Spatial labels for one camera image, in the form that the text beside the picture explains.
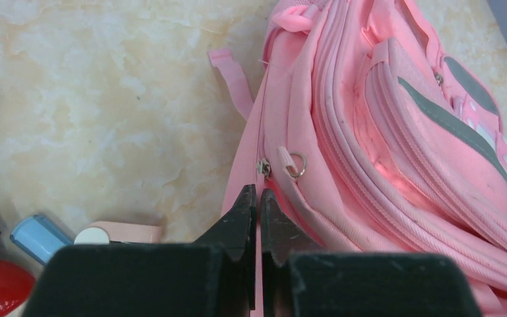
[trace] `metal ring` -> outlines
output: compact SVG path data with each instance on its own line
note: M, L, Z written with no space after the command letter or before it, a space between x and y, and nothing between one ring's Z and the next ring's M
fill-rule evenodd
M298 157L300 157L302 159L302 170L300 170L300 172L296 169L296 166L291 166L291 165L286 166L288 174L290 175L290 177L292 177L292 178L299 178L302 175L304 175L304 173L306 172L306 157L304 156L304 154L299 153L299 152L290 152L289 154L291 156L292 155L296 155L296 156L298 156Z

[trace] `white cap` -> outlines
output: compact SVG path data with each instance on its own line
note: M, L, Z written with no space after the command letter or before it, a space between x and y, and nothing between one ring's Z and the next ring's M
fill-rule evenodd
M75 244L109 244L110 236L101 228L86 228L75 238Z

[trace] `backpack pocket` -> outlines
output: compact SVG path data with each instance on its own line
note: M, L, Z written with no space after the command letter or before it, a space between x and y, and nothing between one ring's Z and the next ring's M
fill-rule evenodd
M462 64L450 56L444 56L440 62L439 72L442 76L440 87L446 100L454 102L460 97L476 105L476 112L486 128L491 131L503 132L502 120L498 105L485 86Z
M507 250L507 172L495 149L454 114L395 39L375 47L371 65L364 96L398 176L434 204L423 206L428 211Z

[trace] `blue object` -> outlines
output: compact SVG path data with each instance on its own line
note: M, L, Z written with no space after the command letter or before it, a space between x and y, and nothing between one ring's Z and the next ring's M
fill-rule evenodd
M42 265L60 248L73 244L45 215L34 215L20 222L11 233L11 241Z

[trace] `metal zipper slider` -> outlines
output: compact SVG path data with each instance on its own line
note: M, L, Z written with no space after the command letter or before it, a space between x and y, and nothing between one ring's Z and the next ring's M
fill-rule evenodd
M434 73L434 79L436 79L438 86L442 86L442 84L444 84L444 77L441 74Z
M265 178L268 178L269 174L271 173L271 165L266 158L258 161L255 168L257 169L257 172L263 174Z

